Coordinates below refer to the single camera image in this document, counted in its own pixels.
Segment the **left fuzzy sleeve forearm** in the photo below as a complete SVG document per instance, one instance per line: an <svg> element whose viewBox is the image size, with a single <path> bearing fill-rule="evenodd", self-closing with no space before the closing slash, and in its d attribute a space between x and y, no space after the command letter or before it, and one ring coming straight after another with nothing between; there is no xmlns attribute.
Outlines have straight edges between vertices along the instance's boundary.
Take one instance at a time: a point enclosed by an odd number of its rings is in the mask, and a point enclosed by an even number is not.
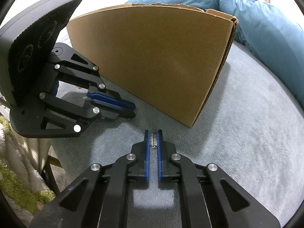
<svg viewBox="0 0 304 228"><path fill-rule="evenodd" d="M1 116L1 191L26 227L55 198L41 176L50 146L49 139L28 139L17 134Z"/></svg>

